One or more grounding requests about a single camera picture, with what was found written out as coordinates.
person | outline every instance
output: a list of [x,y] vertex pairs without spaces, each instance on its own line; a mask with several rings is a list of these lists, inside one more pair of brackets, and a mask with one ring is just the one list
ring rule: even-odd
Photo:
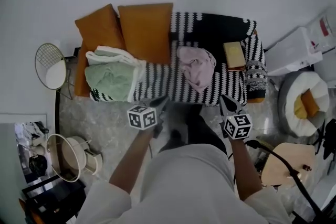
[[230,140],[236,197],[225,145],[199,111],[199,106],[191,109],[186,119],[188,144],[173,131],[151,160],[137,205],[131,206],[130,193],[153,129],[138,133],[109,183],[92,185],[76,224],[290,223],[274,189],[262,187],[243,140]]

green blanket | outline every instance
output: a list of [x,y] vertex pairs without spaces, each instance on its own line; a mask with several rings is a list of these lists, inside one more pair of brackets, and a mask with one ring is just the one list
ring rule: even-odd
[[93,65],[85,69],[90,88],[107,94],[115,101],[127,101],[135,67],[122,62]]

forearm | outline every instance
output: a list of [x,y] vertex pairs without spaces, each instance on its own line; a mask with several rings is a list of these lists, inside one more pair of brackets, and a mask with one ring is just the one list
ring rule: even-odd
[[239,197],[245,200],[263,187],[243,140],[231,141]]
[[109,183],[131,193],[146,155],[152,130],[140,131],[114,170]]

sleeve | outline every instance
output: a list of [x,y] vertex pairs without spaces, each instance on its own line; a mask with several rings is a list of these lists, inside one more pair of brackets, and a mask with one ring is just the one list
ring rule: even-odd
[[246,88],[248,103],[263,102],[267,88],[265,54],[258,35],[240,42],[246,61]]
[[126,191],[108,182],[98,181],[92,185],[76,223],[109,223],[129,209],[131,197]]
[[270,224],[290,224],[289,216],[272,187],[264,188],[245,200],[258,214]]

crumpled pink garment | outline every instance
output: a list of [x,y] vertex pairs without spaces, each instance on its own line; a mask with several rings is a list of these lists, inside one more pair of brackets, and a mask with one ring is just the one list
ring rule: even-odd
[[181,70],[189,84],[199,93],[211,83],[216,59],[205,49],[179,47],[177,56],[181,61]]

